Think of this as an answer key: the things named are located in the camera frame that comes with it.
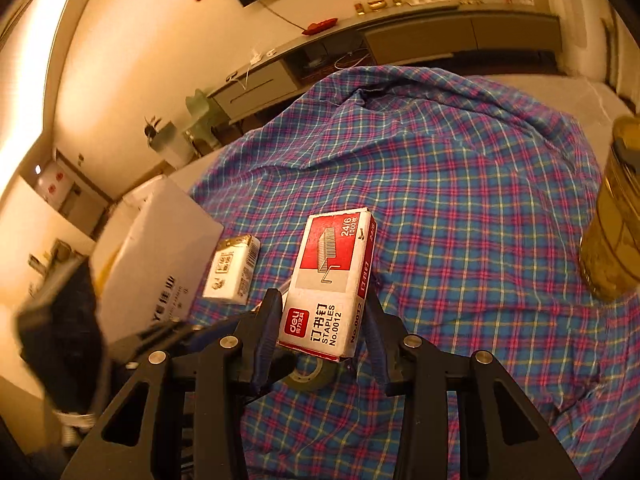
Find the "light strip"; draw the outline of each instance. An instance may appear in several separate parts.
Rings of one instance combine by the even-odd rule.
[[[42,133],[49,57],[65,4],[66,0],[33,0],[0,51],[0,64],[9,67],[0,82],[8,86],[2,89],[0,196]],[[12,59],[2,59],[2,54]]]

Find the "cabinet drawer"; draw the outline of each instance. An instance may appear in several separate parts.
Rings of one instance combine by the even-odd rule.
[[[251,72],[246,90],[236,81],[213,97],[233,121],[297,89],[298,85],[280,60]]]
[[[365,38],[378,64],[409,63],[439,54],[476,50],[468,16],[439,16],[367,30]]]
[[[555,16],[474,16],[478,48],[517,48],[562,52],[560,22]]]

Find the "deli logo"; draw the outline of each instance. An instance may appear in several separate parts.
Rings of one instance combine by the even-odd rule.
[[[306,310],[290,308],[287,313],[287,323],[284,332],[296,337],[304,337],[306,334],[306,324],[309,321],[309,313]]]

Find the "gold jar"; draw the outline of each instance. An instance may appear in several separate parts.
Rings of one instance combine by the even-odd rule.
[[[594,296],[614,301],[640,283],[640,121],[622,117],[598,192],[596,213],[580,242],[579,264]]]

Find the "silver screw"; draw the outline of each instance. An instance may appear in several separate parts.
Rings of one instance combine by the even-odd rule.
[[[476,354],[476,361],[482,363],[483,365],[487,365],[493,360],[494,356],[492,356],[491,353],[487,352],[486,350],[481,350]]]
[[[238,344],[238,338],[234,335],[224,336],[220,340],[220,346],[222,346],[222,348],[233,348],[237,344]]]
[[[153,365],[159,365],[166,359],[166,354],[162,350],[156,350],[149,354],[149,362]]]
[[[409,348],[418,348],[422,344],[422,339],[420,339],[417,335],[411,334],[404,338],[404,346],[408,346]]]

